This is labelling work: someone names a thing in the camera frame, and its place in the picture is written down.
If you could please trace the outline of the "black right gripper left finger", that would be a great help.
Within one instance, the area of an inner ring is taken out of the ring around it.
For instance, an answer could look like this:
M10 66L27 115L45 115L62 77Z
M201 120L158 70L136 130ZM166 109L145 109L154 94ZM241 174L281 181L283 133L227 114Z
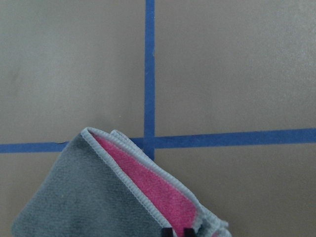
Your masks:
M161 237L172 237L172 228L162 228Z

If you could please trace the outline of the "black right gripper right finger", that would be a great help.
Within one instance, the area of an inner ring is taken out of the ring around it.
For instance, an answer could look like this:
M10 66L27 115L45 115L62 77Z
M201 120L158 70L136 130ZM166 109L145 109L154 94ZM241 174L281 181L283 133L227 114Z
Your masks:
M184 228L183 234L184 237L195 237L195 231L192 228Z

